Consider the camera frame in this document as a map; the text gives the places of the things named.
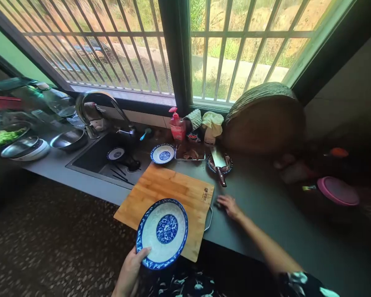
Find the bamboo cutting board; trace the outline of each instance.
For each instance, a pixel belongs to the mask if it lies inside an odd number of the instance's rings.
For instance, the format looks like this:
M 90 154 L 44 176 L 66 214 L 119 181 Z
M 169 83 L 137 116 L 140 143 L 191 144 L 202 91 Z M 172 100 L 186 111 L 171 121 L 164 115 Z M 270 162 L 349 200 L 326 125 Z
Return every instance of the bamboo cutting board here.
M 188 237 L 181 255 L 198 260 L 214 185 L 151 163 L 114 215 L 137 230 L 149 207 L 164 198 L 179 201 L 188 216 Z

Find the dish towel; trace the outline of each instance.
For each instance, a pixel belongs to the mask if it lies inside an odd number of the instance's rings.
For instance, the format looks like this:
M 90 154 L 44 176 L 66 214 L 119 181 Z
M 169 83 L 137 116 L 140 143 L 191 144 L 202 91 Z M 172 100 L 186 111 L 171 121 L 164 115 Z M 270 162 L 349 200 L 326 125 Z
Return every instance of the dish towel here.
M 221 124 L 224 121 L 224 117 L 221 114 L 208 111 L 203 115 L 202 124 L 204 128 L 210 128 L 213 137 L 221 135 L 223 128 Z
M 202 116 L 199 109 L 195 109 L 194 111 L 186 115 L 183 119 L 190 120 L 191 125 L 193 126 L 193 131 L 202 125 Z

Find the patterned clothing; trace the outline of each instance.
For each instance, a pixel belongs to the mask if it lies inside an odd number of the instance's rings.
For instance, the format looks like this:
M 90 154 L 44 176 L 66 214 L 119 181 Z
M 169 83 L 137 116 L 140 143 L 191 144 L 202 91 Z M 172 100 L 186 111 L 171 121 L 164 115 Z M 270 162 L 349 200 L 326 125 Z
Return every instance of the patterned clothing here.
M 283 297 L 339 297 L 306 272 L 281 273 L 278 290 Z M 149 289 L 149 297 L 225 297 L 216 289 L 214 280 L 202 271 L 160 276 Z

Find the logo on cutting board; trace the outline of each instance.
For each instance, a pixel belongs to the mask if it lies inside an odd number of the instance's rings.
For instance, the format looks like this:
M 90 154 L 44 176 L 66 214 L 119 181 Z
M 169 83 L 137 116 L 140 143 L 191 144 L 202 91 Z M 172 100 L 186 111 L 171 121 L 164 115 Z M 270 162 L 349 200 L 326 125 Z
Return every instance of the logo on cutting board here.
M 202 198 L 201 198 L 202 201 L 206 201 L 208 192 L 209 192 L 209 189 L 205 188 L 204 193 L 202 194 Z

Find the stainless steel faucet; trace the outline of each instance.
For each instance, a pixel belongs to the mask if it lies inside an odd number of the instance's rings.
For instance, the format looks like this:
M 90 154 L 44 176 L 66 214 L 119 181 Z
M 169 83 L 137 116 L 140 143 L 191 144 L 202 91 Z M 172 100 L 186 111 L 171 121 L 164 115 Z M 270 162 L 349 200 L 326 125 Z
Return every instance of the stainless steel faucet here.
M 122 116 L 122 118 L 127 122 L 129 131 L 118 130 L 117 133 L 128 135 L 131 138 L 136 138 L 136 129 L 133 126 L 132 122 L 129 120 L 125 112 L 118 106 L 116 100 L 111 97 L 108 93 L 98 91 L 98 90 L 90 90 L 84 93 L 81 93 L 77 97 L 77 101 L 75 103 L 75 110 L 80 118 L 80 120 L 85 124 L 85 130 L 90 139 L 97 139 L 99 138 L 99 133 L 96 131 L 95 127 L 91 124 L 88 120 L 87 116 L 84 112 L 84 103 L 87 102 L 87 97 L 91 94 L 100 95 L 102 97 L 107 97 L 111 100 L 111 104 L 114 108 L 118 111 L 118 113 Z

